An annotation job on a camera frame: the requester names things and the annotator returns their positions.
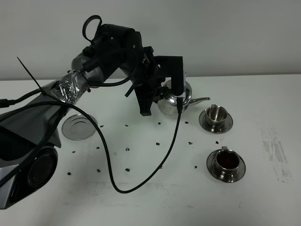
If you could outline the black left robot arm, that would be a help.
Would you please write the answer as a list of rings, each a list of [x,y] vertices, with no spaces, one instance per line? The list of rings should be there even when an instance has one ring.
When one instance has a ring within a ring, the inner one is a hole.
[[[140,114],[149,116],[171,78],[171,91],[182,111],[185,72],[181,56],[154,56],[132,28],[99,23],[89,45],[72,61],[71,71],[15,100],[2,99],[1,108],[31,102],[0,116],[0,207],[7,209],[43,187],[53,176],[61,147],[57,126],[91,88],[113,87],[107,79],[120,69],[132,85]]]

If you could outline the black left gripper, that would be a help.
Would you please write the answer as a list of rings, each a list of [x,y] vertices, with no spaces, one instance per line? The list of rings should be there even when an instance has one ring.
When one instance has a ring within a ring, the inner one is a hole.
[[[180,97],[183,93],[183,57],[182,56],[154,56],[151,46],[144,48],[147,56],[147,69],[135,86],[140,114],[151,116],[152,102],[158,103],[164,97],[161,83],[165,78],[171,78],[171,92]]]

